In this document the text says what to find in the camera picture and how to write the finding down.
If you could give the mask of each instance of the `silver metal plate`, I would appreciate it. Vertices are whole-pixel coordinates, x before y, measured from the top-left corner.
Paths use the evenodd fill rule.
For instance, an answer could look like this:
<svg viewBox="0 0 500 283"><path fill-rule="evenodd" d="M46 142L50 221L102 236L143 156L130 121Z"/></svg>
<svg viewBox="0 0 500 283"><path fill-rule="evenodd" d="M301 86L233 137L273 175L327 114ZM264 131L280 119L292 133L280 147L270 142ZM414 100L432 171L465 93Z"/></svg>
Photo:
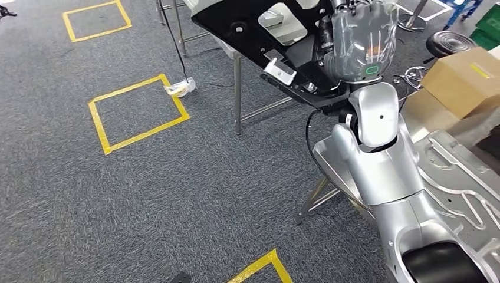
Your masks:
<svg viewBox="0 0 500 283"><path fill-rule="evenodd" d="M264 72L275 77L277 80L280 80L280 82L286 85L290 85L293 82L295 75L297 74L296 71L294 71L284 63L278 61L277 58L273 58L267 64L267 66L264 68Z"/></svg>
<svg viewBox="0 0 500 283"><path fill-rule="evenodd" d="M415 147L435 209L500 278L500 177L445 131Z"/></svg>

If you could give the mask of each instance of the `yellow tape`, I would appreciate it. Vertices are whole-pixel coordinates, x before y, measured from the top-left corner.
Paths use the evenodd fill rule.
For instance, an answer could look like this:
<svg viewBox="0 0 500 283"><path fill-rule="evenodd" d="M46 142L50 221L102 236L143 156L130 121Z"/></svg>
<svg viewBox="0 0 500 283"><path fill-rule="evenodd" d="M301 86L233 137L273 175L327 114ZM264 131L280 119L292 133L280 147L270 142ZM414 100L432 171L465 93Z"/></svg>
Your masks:
<svg viewBox="0 0 500 283"><path fill-rule="evenodd" d="M112 146L109 144L108 138L106 136L106 132L104 131L103 123L101 121L101 118L99 117L99 113L97 112L96 102L101 101L103 99L113 97L113 96L117 96L117 95L122 94L122 93L126 93L128 91L134 90L134 89L139 88L139 87L143 87L144 85L153 83L155 81L162 81L163 85L165 85L165 86L170 85L167 77L164 74L160 74L157 77L150 78L149 80L142 81L140 83L131 85L130 87L122 88L121 90L117 90L117 91L114 91L112 93L103 94L102 96L98 96L98 97L92 99L88 103L88 107L90 109L90 114L92 115L92 119L94 120L94 124L96 125L97 135L99 137L99 141L101 142L101 145L103 147L103 151L104 151L105 155L110 154L114 150L121 149L124 146L128 146L131 143L135 143L139 140L145 139L153 134L158 133L159 131L162 131L166 128L177 125L180 122L186 121L187 119L190 118L189 114L186 112L186 109L184 109L184 106L182 105L182 102L180 102L179 98L172 97L172 100L173 100L175 106L177 107L177 110L180 113L180 117L178 117L172 121L169 121L165 124L161 124L155 128L152 128L151 130L149 130L145 133L138 134L134 137L131 137L129 139L121 141L121 142L114 144Z"/></svg>
<svg viewBox="0 0 500 283"><path fill-rule="evenodd" d="M272 266L274 266L274 269L276 269L276 272L278 273L278 276L283 283L292 283L292 278L290 278L287 270L279 260L276 249L268 252L262 258L257 259L253 264L250 264L247 268L245 268L240 274L229 280L228 283L241 283L268 264L272 264Z"/></svg>
<svg viewBox="0 0 500 283"><path fill-rule="evenodd" d="M490 76L480 66L476 64L471 64L471 68L484 78L490 78Z"/></svg>
<svg viewBox="0 0 500 283"><path fill-rule="evenodd" d="M77 13L77 12L81 12L81 11L86 11L86 10L90 10L90 9L94 9L94 8L99 8L102 6L112 5L112 4L117 5L121 16L125 20L125 26L123 26L121 28L117 28L117 29L112 29L110 31L100 32L98 34L88 35L86 37L76 38L75 32L73 31L73 27L71 26L69 14L73 14L73 13ZM132 27L132 23L130 21L130 18L127 15L127 13L125 12L125 9L123 9L123 6L122 6L120 0L106 2L106 3L97 4L97 5L90 6L90 7L85 7L85 8L80 8L80 9L64 12L64 13L62 13L62 19L64 20L64 24L66 25L66 30L68 31L68 35L70 36L71 42L79 42L79 41L89 40L90 38L101 37L103 35L112 34L114 32L121 31L121 30L124 30L126 28Z"/></svg>

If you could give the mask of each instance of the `green light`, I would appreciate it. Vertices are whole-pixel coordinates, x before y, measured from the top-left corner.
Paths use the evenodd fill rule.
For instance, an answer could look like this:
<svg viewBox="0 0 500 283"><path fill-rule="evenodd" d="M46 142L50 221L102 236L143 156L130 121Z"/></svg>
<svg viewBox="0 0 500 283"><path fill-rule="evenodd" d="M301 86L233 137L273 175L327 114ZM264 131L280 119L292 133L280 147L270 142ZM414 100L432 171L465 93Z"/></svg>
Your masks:
<svg viewBox="0 0 500 283"><path fill-rule="evenodd" d="M365 70L365 73L367 75L372 75L372 74L376 74L379 72L379 66L372 66L372 67L368 67L366 68Z"/></svg>

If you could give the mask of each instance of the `black panel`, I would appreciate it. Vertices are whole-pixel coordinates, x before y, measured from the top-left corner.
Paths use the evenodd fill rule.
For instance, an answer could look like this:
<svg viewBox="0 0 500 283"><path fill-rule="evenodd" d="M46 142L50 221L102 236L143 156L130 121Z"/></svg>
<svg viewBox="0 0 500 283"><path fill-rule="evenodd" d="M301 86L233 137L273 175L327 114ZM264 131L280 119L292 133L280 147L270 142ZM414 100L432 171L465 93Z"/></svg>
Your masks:
<svg viewBox="0 0 500 283"><path fill-rule="evenodd" d="M290 46L282 45L258 22L259 16L277 3L285 4L307 30L303 39ZM192 20L261 68L269 63L264 54L278 51L284 57L282 62L297 71L292 85L281 84L267 75L262 77L297 101L330 114L345 104L348 93L348 88L340 80L328 77L318 62L323 57L319 47L322 33L315 23L332 13L330 0L320 0L311 9L302 9L296 0L224 0L199 11ZM313 93L303 87L309 82L317 87Z"/></svg>

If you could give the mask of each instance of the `gray carpet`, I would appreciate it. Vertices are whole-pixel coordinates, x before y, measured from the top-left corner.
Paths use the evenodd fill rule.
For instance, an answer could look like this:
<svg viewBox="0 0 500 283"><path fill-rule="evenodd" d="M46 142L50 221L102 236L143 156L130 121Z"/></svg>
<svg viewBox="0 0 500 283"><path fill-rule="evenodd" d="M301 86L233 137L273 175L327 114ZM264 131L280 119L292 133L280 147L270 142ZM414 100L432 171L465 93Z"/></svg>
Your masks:
<svg viewBox="0 0 500 283"><path fill-rule="evenodd" d="M376 229L343 197L294 224L320 177L304 142L312 109L290 103L235 136L232 62L209 37L186 45L199 86L182 98L191 118L105 156L87 103L182 72L153 1L123 0L131 28L72 43L61 14L100 2L6 4L19 16L0 21L0 282L153 283L180 271L194 283L227 282L274 248L294 282L386 281ZM470 34L492 4L452 30ZM74 14L75 34L119 27L113 8ZM185 36L199 32L181 12ZM425 39L448 16L420 34L398 31L387 73L427 59ZM242 71L245 112L284 97L248 60ZM178 115L159 84L97 107L112 144ZM335 122L316 117L312 139ZM268 266L247 282L278 280Z"/></svg>

